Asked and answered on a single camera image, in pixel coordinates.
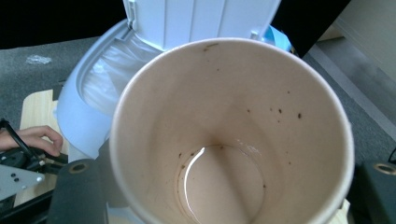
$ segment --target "paper cup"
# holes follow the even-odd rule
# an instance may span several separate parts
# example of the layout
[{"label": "paper cup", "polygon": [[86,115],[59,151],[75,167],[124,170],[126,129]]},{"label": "paper cup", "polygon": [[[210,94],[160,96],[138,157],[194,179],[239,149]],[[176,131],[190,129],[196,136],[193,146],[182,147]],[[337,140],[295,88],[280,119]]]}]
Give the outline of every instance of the paper cup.
[{"label": "paper cup", "polygon": [[237,38],[144,66],[120,98],[110,154],[147,223],[325,223],[354,166],[350,124],[324,79]]}]

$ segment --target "gray carpet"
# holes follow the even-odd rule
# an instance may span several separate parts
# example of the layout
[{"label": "gray carpet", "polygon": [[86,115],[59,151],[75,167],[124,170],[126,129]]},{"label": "gray carpet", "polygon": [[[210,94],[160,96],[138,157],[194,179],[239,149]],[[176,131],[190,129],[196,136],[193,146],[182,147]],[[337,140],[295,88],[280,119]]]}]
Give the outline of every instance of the gray carpet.
[{"label": "gray carpet", "polygon": [[[0,117],[10,121],[15,128],[20,126],[23,99],[36,91],[44,91],[67,79],[78,60],[97,40],[96,37],[56,44],[18,49],[0,50]],[[32,55],[50,57],[51,63],[29,64]],[[309,54],[304,57],[329,82],[340,98],[352,123],[355,139],[356,163],[367,160],[385,161],[396,146],[356,102],[332,79],[332,77]]]}]

